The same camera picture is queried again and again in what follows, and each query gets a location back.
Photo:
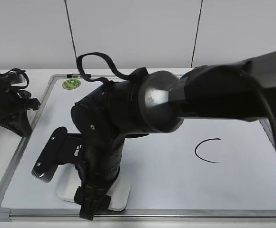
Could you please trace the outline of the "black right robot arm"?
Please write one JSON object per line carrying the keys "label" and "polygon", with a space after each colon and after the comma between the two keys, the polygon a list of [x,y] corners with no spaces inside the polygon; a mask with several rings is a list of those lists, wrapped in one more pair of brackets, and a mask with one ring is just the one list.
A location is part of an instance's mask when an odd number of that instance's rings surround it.
{"label": "black right robot arm", "polygon": [[73,164],[81,185],[74,201],[81,218],[92,220],[110,203],[108,190],[120,172],[124,141],[171,133],[186,118],[268,119],[276,150],[276,51],[226,65],[199,66],[176,77],[145,67],[129,75],[104,59],[120,82],[99,77],[101,86],[74,104],[78,133],[57,128],[38,157],[32,175],[49,182],[59,165]]}

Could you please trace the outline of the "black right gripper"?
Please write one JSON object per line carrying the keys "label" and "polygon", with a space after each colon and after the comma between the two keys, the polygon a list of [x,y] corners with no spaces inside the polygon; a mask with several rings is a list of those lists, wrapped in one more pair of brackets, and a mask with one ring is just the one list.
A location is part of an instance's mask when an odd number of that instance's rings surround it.
{"label": "black right gripper", "polygon": [[[106,211],[111,202],[107,195],[119,174],[125,140],[113,122],[117,100],[126,101],[127,82],[101,85],[74,104],[71,118],[79,133],[67,128],[54,130],[31,174],[45,183],[52,180],[59,165],[73,164],[84,183],[76,190],[74,202],[80,205],[79,217],[93,220]],[[83,158],[87,166],[83,175]]]}

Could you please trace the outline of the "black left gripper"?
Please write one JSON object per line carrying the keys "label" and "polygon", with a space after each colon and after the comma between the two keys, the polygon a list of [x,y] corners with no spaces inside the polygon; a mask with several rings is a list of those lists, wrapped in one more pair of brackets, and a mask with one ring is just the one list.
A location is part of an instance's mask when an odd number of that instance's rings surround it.
{"label": "black left gripper", "polygon": [[39,100],[31,98],[29,91],[21,91],[21,86],[15,86],[24,80],[25,70],[14,68],[0,73],[0,127],[20,137],[32,133],[26,110],[36,111],[40,106]]}

